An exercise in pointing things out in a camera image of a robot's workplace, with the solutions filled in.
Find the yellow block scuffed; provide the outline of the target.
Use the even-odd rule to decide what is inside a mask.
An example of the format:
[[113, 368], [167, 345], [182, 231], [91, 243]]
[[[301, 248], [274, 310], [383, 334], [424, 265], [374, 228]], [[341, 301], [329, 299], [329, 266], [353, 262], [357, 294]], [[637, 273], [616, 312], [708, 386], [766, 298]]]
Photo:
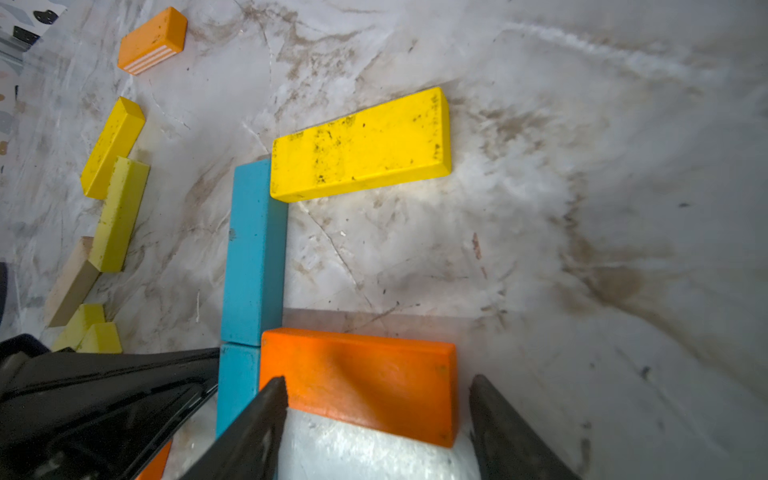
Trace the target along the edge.
[[271, 197], [286, 203], [448, 176], [450, 111], [441, 88], [276, 139]]

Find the yellow-green block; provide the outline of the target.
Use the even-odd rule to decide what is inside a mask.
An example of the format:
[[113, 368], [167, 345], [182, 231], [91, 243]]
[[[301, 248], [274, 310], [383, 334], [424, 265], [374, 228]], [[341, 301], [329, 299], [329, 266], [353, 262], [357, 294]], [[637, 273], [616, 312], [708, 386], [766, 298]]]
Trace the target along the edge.
[[93, 237], [89, 262], [101, 273], [123, 268], [150, 166], [118, 157]]

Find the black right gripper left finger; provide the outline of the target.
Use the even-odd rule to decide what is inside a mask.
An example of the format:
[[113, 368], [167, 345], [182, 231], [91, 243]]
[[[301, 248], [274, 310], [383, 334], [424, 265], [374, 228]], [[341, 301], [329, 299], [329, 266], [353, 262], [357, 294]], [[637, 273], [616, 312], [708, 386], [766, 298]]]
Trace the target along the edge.
[[274, 377], [182, 479], [274, 479], [287, 409], [285, 378]]

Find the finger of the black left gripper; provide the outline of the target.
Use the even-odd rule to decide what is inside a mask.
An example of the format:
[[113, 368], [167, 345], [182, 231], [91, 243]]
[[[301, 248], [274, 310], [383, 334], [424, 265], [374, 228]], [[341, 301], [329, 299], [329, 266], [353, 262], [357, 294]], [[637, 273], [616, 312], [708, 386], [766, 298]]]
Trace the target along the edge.
[[220, 351], [52, 351], [1, 344], [1, 476], [134, 479], [216, 392]]

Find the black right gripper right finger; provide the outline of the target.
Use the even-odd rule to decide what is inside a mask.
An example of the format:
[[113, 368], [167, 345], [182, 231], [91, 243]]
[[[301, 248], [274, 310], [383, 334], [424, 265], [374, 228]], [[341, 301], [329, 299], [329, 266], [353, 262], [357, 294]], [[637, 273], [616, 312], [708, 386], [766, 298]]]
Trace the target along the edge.
[[482, 479], [576, 479], [484, 375], [469, 387], [472, 440]]

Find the teal block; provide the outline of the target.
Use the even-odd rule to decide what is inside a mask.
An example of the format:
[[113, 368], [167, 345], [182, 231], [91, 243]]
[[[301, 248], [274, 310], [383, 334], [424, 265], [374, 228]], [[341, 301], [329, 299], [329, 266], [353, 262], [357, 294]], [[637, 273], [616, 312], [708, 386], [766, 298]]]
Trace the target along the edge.
[[271, 197], [271, 160], [234, 172], [221, 340], [258, 347], [283, 319], [288, 205]]
[[256, 397], [260, 349], [225, 343], [220, 349], [216, 437], [219, 438]]

